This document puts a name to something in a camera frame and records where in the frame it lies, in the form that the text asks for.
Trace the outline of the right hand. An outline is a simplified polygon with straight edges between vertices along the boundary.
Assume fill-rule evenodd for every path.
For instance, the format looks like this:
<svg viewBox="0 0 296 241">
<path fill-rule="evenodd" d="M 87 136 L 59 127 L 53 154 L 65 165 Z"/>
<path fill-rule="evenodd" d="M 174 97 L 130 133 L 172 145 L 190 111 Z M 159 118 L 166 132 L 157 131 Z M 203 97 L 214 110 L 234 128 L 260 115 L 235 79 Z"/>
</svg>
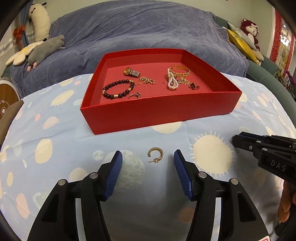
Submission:
<svg viewBox="0 0 296 241">
<path fill-rule="evenodd" d="M 278 222 L 286 222 L 290 216 L 292 204 L 296 205 L 295 186 L 288 181 L 284 181 L 280 205 L 277 212 Z"/>
</svg>

